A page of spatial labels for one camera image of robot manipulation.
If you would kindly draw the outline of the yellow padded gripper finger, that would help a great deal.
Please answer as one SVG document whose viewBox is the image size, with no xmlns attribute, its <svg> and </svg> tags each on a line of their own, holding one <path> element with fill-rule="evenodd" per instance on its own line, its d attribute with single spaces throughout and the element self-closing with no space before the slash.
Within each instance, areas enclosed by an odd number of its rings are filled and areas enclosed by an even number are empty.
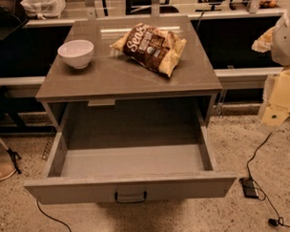
<svg viewBox="0 0 290 232">
<path fill-rule="evenodd" d="M 273 31 L 274 28 L 271 28 L 258 37 L 258 39 L 252 44 L 252 50 L 260 53 L 270 52 L 272 50 Z"/>
</svg>

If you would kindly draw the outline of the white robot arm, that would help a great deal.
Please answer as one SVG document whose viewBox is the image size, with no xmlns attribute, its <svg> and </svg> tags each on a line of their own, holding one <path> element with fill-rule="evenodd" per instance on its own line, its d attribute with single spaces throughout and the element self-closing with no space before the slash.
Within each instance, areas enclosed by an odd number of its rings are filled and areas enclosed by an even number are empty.
<svg viewBox="0 0 290 232">
<path fill-rule="evenodd" d="M 276 26 L 263 33 L 252 45 L 256 52 L 271 52 L 272 60 L 282 66 L 279 74 L 265 81 L 259 122 L 266 128 L 278 128 L 290 116 L 290 8 Z"/>
</svg>

